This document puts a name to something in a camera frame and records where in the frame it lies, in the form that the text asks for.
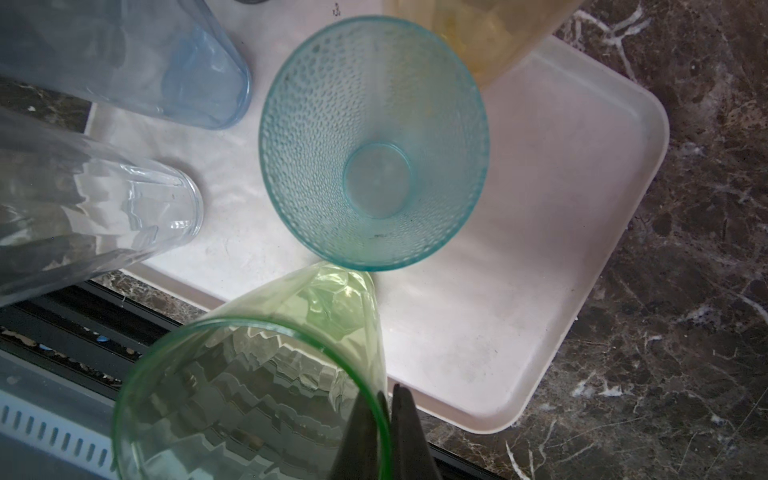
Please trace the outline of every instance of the clear glass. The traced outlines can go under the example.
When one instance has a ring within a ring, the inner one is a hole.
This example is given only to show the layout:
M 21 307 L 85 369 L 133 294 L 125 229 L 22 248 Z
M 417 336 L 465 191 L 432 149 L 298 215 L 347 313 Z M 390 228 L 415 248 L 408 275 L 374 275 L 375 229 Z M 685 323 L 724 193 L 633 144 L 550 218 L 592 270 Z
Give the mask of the clear glass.
M 239 121 L 250 72 L 204 0 L 3 0 L 0 74 L 209 129 Z
M 0 306 L 189 242 L 187 175 L 0 109 Z
M 161 339 L 112 439 L 123 480 L 389 478 L 388 424 L 371 277 L 323 262 Z
M 584 0 L 384 0 L 385 12 L 435 32 L 481 87 L 555 31 Z
M 357 17 L 288 58 L 264 105 L 264 183 L 322 258 L 391 270 L 434 253 L 477 203 L 488 122 L 472 76 L 429 31 Z

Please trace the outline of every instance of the yellow container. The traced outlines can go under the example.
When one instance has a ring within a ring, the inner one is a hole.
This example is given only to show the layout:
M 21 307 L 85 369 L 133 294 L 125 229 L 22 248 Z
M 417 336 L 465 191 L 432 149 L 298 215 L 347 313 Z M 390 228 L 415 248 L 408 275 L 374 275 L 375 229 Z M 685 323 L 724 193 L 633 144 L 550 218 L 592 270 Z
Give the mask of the yellow container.
M 384 0 L 385 13 L 435 32 L 482 88 L 555 31 L 583 0 Z

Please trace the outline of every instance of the white tray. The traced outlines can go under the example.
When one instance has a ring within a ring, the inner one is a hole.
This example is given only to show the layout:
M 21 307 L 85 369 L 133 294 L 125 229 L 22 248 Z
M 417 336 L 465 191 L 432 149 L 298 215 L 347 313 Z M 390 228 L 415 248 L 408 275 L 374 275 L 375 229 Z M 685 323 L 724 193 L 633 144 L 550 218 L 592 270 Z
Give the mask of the white tray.
M 88 125 L 197 182 L 199 237 L 127 272 L 206 310 L 317 260 L 266 195 L 261 108 L 301 41 L 381 9 L 377 0 L 208 3 L 253 69 L 245 118 L 204 131 L 99 105 Z M 669 126 L 651 93 L 555 38 L 483 98 L 491 163 L 475 212 L 439 252 L 374 280 L 390 383 L 410 387 L 425 411 L 490 433 L 525 408 L 664 159 Z

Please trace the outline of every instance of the hammered texture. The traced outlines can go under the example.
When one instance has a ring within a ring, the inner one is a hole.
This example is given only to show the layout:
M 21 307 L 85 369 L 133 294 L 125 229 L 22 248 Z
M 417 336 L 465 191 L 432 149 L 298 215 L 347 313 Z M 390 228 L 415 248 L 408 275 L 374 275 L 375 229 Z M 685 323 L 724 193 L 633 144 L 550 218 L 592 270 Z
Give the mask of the hammered texture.
M 322 353 L 269 330 L 189 336 L 131 407 L 146 478 L 326 478 L 358 394 Z
M 319 262 L 225 303 L 203 319 L 264 317 L 279 318 L 333 349 L 373 395 L 386 392 L 381 324 L 368 273 Z
M 360 147 L 391 144 L 412 185 L 396 214 L 374 219 L 344 192 Z M 434 252 L 472 211 L 488 166 L 488 125 L 471 75 L 437 37 L 402 20 L 353 18 L 302 44 L 275 78 L 260 132 L 263 178 L 291 231 L 358 270 Z

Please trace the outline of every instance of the plastic tray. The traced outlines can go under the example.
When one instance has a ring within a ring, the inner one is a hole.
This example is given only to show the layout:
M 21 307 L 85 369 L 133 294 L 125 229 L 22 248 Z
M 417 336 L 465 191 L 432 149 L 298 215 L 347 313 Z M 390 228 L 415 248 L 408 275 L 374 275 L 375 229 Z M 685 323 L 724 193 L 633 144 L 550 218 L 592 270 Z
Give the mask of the plastic tray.
M 257 132 L 288 54 L 375 0 L 209 0 L 253 68 L 253 104 L 225 131 L 99 105 L 93 137 L 187 172 L 205 202 L 199 237 L 127 269 L 212 309 L 317 260 L 280 222 L 261 179 Z M 377 273 L 390 382 L 471 432 L 522 413 L 631 219 L 667 149 L 659 101 L 548 38 L 484 94 L 491 163 L 468 223 L 430 258 Z
M 2 350 L 0 379 L 3 478 L 118 480 L 114 402 Z

